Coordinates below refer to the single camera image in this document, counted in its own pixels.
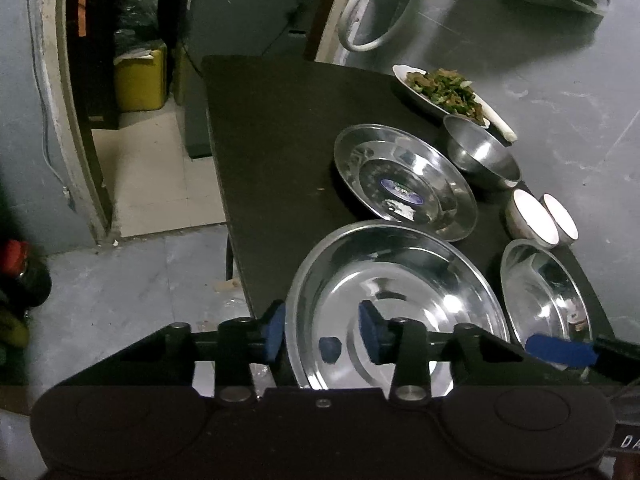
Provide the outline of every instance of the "stainless steel bowl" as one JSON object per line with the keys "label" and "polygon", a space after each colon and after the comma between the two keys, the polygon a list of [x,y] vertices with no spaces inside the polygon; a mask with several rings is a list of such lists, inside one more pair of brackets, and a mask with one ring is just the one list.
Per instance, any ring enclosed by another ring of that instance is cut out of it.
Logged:
{"label": "stainless steel bowl", "polygon": [[487,130],[456,115],[442,120],[447,155],[465,178],[485,190],[511,189],[522,176],[510,150]]}
{"label": "stainless steel bowl", "polygon": [[415,224],[450,242],[476,225],[476,199],[460,172],[402,130],[350,126],[335,139],[334,161],[351,191],[380,218]]}
{"label": "stainless steel bowl", "polygon": [[560,236],[554,219],[535,197],[523,189],[515,189],[504,211],[507,231],[514,239],[526,238],[550,249],[558,245]]}
{"label": "stainless steel bowl", "polygon": [[[371,300],[385,319],[417,319],[430,331],[452,332],[456,323],[471,322],[508,338],[487,281],[452,245],[405,224],[358,222],[313,248],[287,295],[287,351],[300,386],[378,386],[388,394],[394,365],[369,361],[358,328],[362,300]],[[449,364],[430,366],[433,395],[446,394]]]}
{"label": "stainless steel bowl", "polygon": [[578,228],[569,212],[554,196],[545,193],[540,197],[540,203],[551,215],[558,229],[558,245],[571,245],[578,239]]}
{"label": "stainless steel bowl", "polygon": [[500,265],[502,293],[518,341],[539,333],[567,340],[591,340],[580,291],[564,265],[529,240],[514,240]]}

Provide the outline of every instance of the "stainless steel plate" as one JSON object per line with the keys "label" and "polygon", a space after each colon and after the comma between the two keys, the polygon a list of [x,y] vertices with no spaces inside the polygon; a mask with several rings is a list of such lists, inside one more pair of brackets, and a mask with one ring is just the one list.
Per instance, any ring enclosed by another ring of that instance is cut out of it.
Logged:
{"label": "stainless steel plate", "polygon": [[518,341],[539,333],[590,341],[587,309],[574,280],[548,251],[530,240],[514,240],[500,266],[504,304]]}
{"label": "stainless steel plate", "polygon": [[[313,248],[287,295],[287,351],[300,386],[378,386],[388,394],[394,365],[369,361],[358,329],[362,300],[385,319],[417,319],[433,332],[471,322],[508,338],[488,283],[452,245],[395,222],[358,222]],[[449,364],[430,366],[433,395],[445,395],[452,387]]]}
{"label": "stainless steel plate", "polygon": [[476,199],[460,172],[402,130],[350,126],[335,139],[334,161],[347,186],[380,218],[416,224],[450,242],[476,225]]}

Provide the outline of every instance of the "plate label sticker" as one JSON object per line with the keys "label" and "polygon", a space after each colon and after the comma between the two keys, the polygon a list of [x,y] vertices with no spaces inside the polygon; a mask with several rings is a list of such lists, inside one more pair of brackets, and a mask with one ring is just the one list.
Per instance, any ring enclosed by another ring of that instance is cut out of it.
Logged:
{"label": "plate label sticker", "polygon": [[380,186],[385,188],[393,196],[399,198],[400,200],[404,200],[409,204],[424,204],[424,199],[420,195],[418,195],[415,191],[409,189],[407,186],[403,186],[402,184],[397,183],[395,180],[391,180],[390,178],[383,178],[382,180],[380,180]]}

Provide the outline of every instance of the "metal bolt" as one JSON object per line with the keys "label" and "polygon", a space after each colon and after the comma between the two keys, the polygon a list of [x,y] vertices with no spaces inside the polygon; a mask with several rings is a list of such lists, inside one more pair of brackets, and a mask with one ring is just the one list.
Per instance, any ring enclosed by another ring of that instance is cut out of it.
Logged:
{"label": "metal bolt", "polygon": [[425,399],[427,392],[421,386],[415,386],[413,384],[406,384],[396,388],[396,397],[405,402],[418,402]]}
{"label": "metal bolt", "polygon": [[220,399],[225,402],[244,402],[251,397],[251,390],[246,386],[225,386],[220,390]]}

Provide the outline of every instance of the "electrical cable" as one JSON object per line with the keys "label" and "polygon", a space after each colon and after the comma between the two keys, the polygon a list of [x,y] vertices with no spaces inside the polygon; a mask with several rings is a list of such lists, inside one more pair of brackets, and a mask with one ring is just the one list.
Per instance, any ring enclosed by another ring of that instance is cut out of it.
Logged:
{"label": "electrical cable", "polygon": [[193,71],[196,73],[196,75],[200,78],[200,79],[204,79],[204,74],[202,73],[202,70],[200,70],[198,68],[198,66],[196,65],[196,63],[194,62],[193,58],[191,57],[191,54],[189,54],[188,49],[184,46],[182,48],[184,55],[187,57],[187,61],[191,64],[191,66],[193,67]]}
{"label": "electrical cable", "polygon": [[285,24],[285,26],[280,30],[280,32],[278,33],[278,35],[273,38],[273,40],[271,40],[269,42],[269,44],[263,49],[263,51],[260,53],[261,56],[264,56],[270,49],[271,47],[275,44],[276,41],[278,41],[280,39],[280,37],[286,32],[286,30],[291,26],[291,22],[293,20],[293,17],[295,17],[297,15],[297,13],[300,11],[300,9],[302,8],[302,5],[305,3],[305,0],[300,0],[300,3],[298,4],[298,6],[296,7],[296,10],[294,10],[291,13],[291,18],[289,18],[287,20],[287,23]]}
{"label": "electrical cable", "polygon": [[47,104],[44,101],[44,94],[42,92],[42,86],[40,85],[40,78],[38,77],[38,62],[36,60],[36,45],[35,38],[33,33],[33,19],[31,17],[31,0],[27,0],[27,21],[29,25],[29,39],[30,39],[30,47],[31,47],[31,68],[33,70],[33,78],[36,83],[36,89],[38,91],[38,99],[40,101],[40,113],[42,115],[42,157],[44,161],[51,171],[51,173],[56,177],[60,184],[62,184],[62,192],[65,197],[69,200],[69,189],[66,186],[65,181],[60,176],[60,174],[56,171],[56,168],[53,167],[51,163],[51,158],[49,155],[49,113],[47,111]]}

